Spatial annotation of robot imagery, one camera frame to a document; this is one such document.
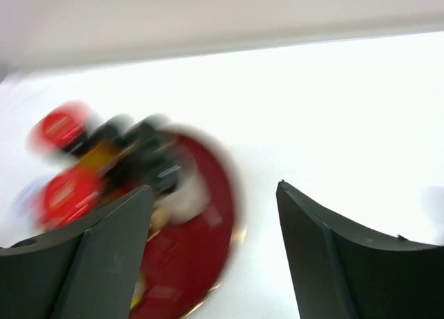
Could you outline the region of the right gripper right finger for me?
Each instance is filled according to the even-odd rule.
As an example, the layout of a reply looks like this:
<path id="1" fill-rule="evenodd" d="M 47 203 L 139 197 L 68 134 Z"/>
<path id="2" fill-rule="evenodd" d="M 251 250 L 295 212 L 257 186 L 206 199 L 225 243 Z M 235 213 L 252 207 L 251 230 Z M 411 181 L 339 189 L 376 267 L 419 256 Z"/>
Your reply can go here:
<path id="1" fill-rule="evenodd" d="M 287 182 L 276 199 L 301 318 L 443 317 L 442 247 L 370 229 Z"/>

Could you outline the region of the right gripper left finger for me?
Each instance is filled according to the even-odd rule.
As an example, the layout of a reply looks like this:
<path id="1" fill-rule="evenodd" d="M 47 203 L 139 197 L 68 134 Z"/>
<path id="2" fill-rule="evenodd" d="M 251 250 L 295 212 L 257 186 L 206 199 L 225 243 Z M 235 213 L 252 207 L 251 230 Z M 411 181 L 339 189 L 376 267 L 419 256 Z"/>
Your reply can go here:
<path id="1" fill-rule="evenodd" d="M 1 249 L 2 318 L 127 318 L 153 209 L 142 186 Z"/>

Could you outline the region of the red-lid amber sauce bottle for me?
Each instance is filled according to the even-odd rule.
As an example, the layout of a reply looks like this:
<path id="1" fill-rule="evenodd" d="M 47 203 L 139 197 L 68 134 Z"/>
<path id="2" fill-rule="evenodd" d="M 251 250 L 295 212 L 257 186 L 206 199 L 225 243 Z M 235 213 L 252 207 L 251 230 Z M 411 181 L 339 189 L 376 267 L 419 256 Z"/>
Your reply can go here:
<path id="1" fill-rule="evenodd" d="M 51 178 L 37 195 L 37 222 L 45 232 L 88 215 L 106 201 L 112 184 L 96 171 L 73 166 Z"/>

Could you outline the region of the black-cap white bottle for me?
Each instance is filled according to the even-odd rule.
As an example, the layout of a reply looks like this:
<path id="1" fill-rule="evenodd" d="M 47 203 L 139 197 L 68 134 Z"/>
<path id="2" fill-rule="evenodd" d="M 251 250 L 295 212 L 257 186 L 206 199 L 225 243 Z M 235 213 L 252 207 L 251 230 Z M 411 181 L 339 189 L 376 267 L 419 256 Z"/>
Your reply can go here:
<path id="1" fill-rule="evenodd" d="M 179 157 L 181 167 L 178 185 L 172 193 L 155 199 L 150 231 L 161 230 L 166 224 L 183 224 L 201 214 L 210 202 L 202 173 L 190 153 Z"/>

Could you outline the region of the large red-lid sauce jar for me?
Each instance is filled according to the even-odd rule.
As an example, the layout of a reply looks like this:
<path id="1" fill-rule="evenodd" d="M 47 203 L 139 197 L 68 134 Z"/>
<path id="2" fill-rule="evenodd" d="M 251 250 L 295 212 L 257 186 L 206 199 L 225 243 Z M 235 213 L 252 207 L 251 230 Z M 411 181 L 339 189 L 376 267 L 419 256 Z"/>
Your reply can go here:
<path id="1" fill-rule="evenodd" d="M 118 149 L 99 139 L 102 124 L 86 104 L 64 103 L 39 120 L 31 129 L 27 146 L 47 159 L 70 161 L 73 165 L 99 172 L 115 161 Z"/>

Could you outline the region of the small black-cap spice bottle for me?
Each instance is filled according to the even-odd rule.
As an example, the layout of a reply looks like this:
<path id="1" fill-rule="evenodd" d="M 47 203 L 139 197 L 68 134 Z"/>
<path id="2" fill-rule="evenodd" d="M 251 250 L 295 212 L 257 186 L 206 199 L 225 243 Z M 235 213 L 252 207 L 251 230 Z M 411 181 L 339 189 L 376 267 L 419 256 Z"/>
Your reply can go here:
<path id="1" fill-rule="evenodd" d="M 125 139 L 123 137 L 132 124 L 133 119 L 129 115 L 118 114 L 102 124 L 96 130 L 96 134 L 99 139 L 122 147 L 125 145 Z"/>

